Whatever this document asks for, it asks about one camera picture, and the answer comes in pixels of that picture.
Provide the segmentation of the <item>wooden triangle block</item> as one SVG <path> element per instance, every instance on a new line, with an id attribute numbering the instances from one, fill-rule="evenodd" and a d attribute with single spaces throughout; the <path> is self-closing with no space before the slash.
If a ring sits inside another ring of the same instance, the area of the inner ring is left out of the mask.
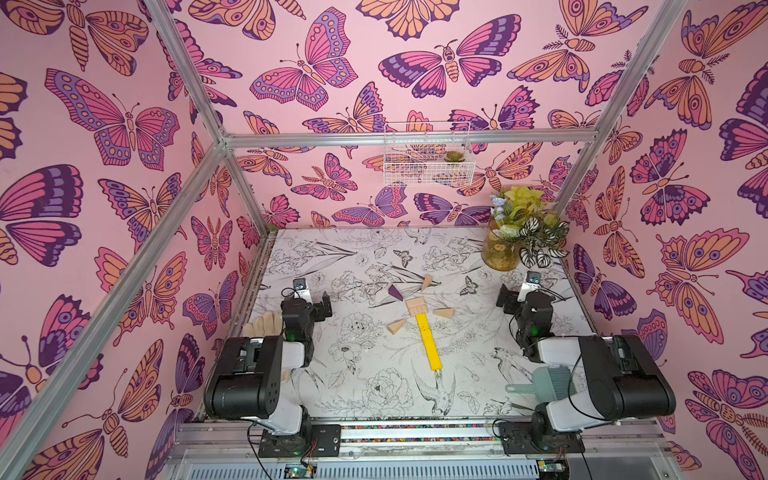
<path id="1" fill-rule="evenodd" d="M 406 324 L 407 319 L 401 319 L 388 324 L 386 328 L 390 334 L 396 335 Z"/>
<path id="2" fill-rule="evenodd" d="M 432 283 L 433 283 L 433 277 L 430 274 L 427 274 L 424 277 L 420 290 L 425 291 Z"/>
<path id="3" fill-rule="evenodd" d="M 436 316 L 446 318 L 446 319 L 452 319 L 454 317 L 455 311 L 453 308 L 438 308 L 434 309 L 433 313 Z"/>

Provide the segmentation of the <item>purple triangular block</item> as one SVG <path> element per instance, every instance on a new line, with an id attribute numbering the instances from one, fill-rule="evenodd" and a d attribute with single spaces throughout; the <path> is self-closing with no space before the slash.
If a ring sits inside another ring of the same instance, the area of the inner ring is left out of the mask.
<path id="1" fill-rule="evenodd" d="M 390 285 L 390 286 L 389 286 L 389 289 L 388 289 L 388 294 L 389 294 L 391 297 L 393 297 L 394 299 L 398 300 L 398 301 L 403 301 L 403 300 L 404 300 L 404 296 L 403 296 L 403 295 L 402 295 L 402 293 L 401 293 L 401 292 L 400 292 L 400 291 L 397 289 L 397 287 L 396 287 L 395 285 Z"/>

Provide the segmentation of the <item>long yellow block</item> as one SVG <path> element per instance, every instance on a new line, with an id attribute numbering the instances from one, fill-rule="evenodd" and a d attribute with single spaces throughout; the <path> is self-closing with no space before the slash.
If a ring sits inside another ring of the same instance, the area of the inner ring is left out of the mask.
<path id="1" fill-rule="evenodd" d="M 428 337 L 423 338 L 422 341 L 425 347 L 425 353 L 429 362 L 430 369 L 433 372 L 441 371 L 442 362 L 434 339 L 432 337 Z"/>

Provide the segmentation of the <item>natural wooden rectangular block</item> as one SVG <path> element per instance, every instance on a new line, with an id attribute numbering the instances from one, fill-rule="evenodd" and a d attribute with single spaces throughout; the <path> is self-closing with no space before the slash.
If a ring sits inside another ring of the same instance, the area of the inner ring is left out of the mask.
<path id="1" fill-rule="evenodd" d="M 407 300 L 405 304 L 407 308 L 409 308 L 410 306 L 420 306 L 420 305 L 426 306 L 428 308 L 426 301 L 423 298 L 412 298 L 410 300 Z"/>

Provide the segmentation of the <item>short yellow block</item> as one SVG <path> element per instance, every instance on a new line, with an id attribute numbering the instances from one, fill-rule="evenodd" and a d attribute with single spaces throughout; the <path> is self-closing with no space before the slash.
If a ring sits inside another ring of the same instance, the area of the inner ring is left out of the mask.
<path id="1" fill-rule="evenodd" d="M 421 337 L 424 343 L 428 343 L 432 340 L 431 328 L 428 322 L 426 314 L 418 314 L 416 316 L 417 325 L 419 327 Z"/>

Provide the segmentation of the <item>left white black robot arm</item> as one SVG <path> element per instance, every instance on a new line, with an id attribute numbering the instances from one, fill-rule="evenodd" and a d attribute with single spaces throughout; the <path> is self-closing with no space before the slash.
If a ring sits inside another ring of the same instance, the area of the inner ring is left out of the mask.
<path id="1" fill-rule="evenodd" d="M 206 387 L 205 411 L 215 419 L 256 423 L 277 440 L 307 440 L 309 414 L 281 394 L 281 378 L 310 364 L 315 324 L 333 315 L 332 304 L 328 294 L 316 303 L 294 295 L 283 299 L 281 314 L 276 335 L 226 340 Z"/>

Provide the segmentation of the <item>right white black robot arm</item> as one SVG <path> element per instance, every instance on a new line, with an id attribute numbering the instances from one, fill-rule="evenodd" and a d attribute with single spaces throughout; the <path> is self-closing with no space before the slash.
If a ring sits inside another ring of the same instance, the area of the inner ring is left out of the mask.
<path id="1" fill-rule="evenodd" d="M 673 389 L 638 336 L 557 336 L 551 331 L 553 301 L 539 289 L 506 286 L 496 300 L 516 324 L 513 338 L 525 358 L 567 369 L 565 397 L 537 405 L 531 415 L 533 434 L 575 433 L 674 413 Z"/>

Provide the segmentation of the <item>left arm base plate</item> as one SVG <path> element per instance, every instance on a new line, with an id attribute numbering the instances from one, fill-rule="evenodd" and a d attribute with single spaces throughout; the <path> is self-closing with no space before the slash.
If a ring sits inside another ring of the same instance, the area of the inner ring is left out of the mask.
<path id="1" fill-rule="evenodd" d="M 338 457 L 341 447 L 341 425 L 313 425 L 295 435 L 274 436 L 262 433 L 258 455 L 263 458 Z"/>

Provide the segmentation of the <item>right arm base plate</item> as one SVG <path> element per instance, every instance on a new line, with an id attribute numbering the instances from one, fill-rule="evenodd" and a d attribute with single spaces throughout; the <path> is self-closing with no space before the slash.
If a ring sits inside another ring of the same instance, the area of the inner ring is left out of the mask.
<path id="1" fill-rule="evenodd" d="M 502 420 L 494 430 L 505 454 L 561 455 L 585 452 L 581 436 L 576 432 L 550 431 L 532 422 Z"/>

